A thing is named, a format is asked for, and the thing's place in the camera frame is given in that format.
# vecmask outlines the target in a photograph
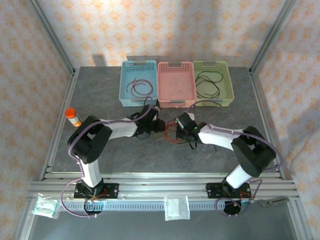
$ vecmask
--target white label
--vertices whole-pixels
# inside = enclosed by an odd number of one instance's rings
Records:
[[[68,118],[68,119],[72,124],[77,124],[78,122],[80,122],[77,116],[75,116],[74,118]]]

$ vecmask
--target marble surface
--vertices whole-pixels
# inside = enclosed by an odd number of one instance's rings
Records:
[[[123,107],[119,101],[121,67],[81,67],[70,107],[84,120],[89,115],[100,119],[117,120],[140,112],[142,107]],[[229,68],[234,101],[228,107],[195,107],[197,123],[207,121],[217,127],[243,129],[256,127],[266,136],[256,97],[245,67]],[[161,109],[159,117],[167,122],[183,113],[183,108]],[[76,130],[65,121],[53,163],[53,172],[78,172],[79,167],[68,156],[67,141]],[[223,147],[199,144],[196,150],[189,145],[171,144],[163,133],[148,139],[122,137],[110,140],[99,158],[101,172],[106,173],[228,173],[238,165],[234,153]]]

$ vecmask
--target blue basket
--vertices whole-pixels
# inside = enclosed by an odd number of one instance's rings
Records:
[[[122,63],[121,77],[120,77],[120,89],[119,89],[119,100],[124,107],[135,107],[143,106],[145,102],[145,97],[136,97],[131,93],[132,86],[130,84],[135,79],[145,79],[148,80],[153,87],[153,92],[151,97],[153,101],[147,100],[147,104],[156,105],[158,94],[157,94],[157,62],[155,60],[145,60],[145,61],[124,61]],[[150,91],[150,86],[148,84],[139,84],[136,86],[139,93],[148,93]]]

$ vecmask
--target plastic basket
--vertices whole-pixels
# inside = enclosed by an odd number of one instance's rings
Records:
[[[196,102],[192,62],[159,62],[157,81],[160,108],[188,108]]]
[[[131,92],[132,86],[130,86],[129,84],[135,79],[145,79],[151,83],[153,92],[150,96],[153,98],[153,101],[148,99],[146,101],[146,104],[156,105],[158,98],[157,62],[155,60],[144,60],[124,61],[122,63],[119,100],[124,107],[135,107],[144,105],[146,96],[135,93],[135,95],[138,96],[136,97]],[[139,93],[148,93],[150,89],[151,87],[148,84],[139,84],[136,86],[136,90]]]
[[[213,100],[220,103],[223,107],[229,106],[230,103],[235,99],[234,89],[232,87],[232,82],[229,74],[228,65],[225,61],[193,61],[194,78],[203,71],[219,72],[222,74],[223,78],[221,82],[216,83],[217,87],[220,88],[220,95],[218,98],[202,98],[197,94],[197,101],[200,100]],[[205,73],[212,81],[217,82],[221,79],[219,73]],[[196,91],[202,96],[205,94],[214,94],[216,87],[212,83],[204,82],[196,87]],[[196,106],[219,106],[213,102],[200,102]]]

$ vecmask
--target pink basket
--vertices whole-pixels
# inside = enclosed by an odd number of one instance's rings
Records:
[[[188,108],[197,101],[192,62],[159,62],[157,81],[160,108]]]

